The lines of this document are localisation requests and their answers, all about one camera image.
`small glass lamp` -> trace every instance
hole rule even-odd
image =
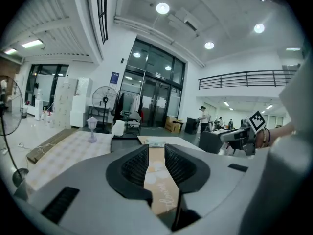
[[[94,136],[93,134],[93,130],[97,127],[97,122],[98,120],[95,119],[94,117],[91,117],[87,120],[87,123],[88,123],[88,128],[90,129],[91,131],[91,136],[88,138],[88,142],[89,143],[94,143],[94,142],[97,142],[97,138]]]

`cardboard box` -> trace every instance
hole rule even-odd
[[[142,144],[147,137],[138,137]],[[152,192],[152,212],[155,215],[176,212],[179,189],[165,167],[164,148],[149,148],[149,167],[144,188]]]
[[[177,119],[174,117],[167,117],[164,128],[170,131],[171,133],[179,133],[181,124],[172,123],[173,121],[177,121]]]

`ceiling light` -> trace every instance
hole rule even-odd
[[[168,6],[166,3],[159,3],[156,6],[156,11],[160,14],[166,14],[170,11],[170,6]]]
[[[133,54],[133,56],[136,57],[136,58],[139,58],[141,55],[140,55],[140,53],[136,52],[136,53]]]
[[[286,50],[298,51],[298,50],[301,50],[301,49],[300,48],[287,48]]]
[[[204,45],[204,48],[206,49],[213,49],[214,48],[214,43],[208,42]]]
[[[255,25],[255,27],[254,27],[254,31],[255,31],[256,33],[259,33],[259,34],[262,33],[262,32],[264,31],[264,29],[265,29],[265,27],[264,27],[264,25],[261,24],[261,23]]]
[[[23,44],[22,46],[24,48],[29,48],[29,47],[36,46],[36,45],[41,45],[41,44],[42,44],[42,42],[40,40],[35,40],[35,41],[32,41],[32,42]]]
[[[14,52],[16,52],[16,49],[8,49],[4,53],[10,55],[10,54],[13,54]]]

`black fan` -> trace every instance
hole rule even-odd
[[[110,133],[104,125],[105,115],[114,108],[117,93],[114,89],[108,86],[98,88],[92,95],[92,104],[94,108],[103,112],[102,126],[95,129],[98,133]]]
[[[8,153],[16,171],[13,173],[13,183],[18,187],[28,173],[28,169],[18,169],[12,157],[6,135],[12,134],[22,119],[23,98],[17,83],[10,77],[0,76],[0,136],[4,137]]]

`sign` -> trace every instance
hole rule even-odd
[[[266,124],[262,114],[257,111],[254,113],[249,119],[248,122],[250,123],[250,126],[252,127],[254,133],[258,133],[259,130],[261,130],[264,125]]]
[[[117,84],[119,78],[119,73],[112,72],[110,84]]]

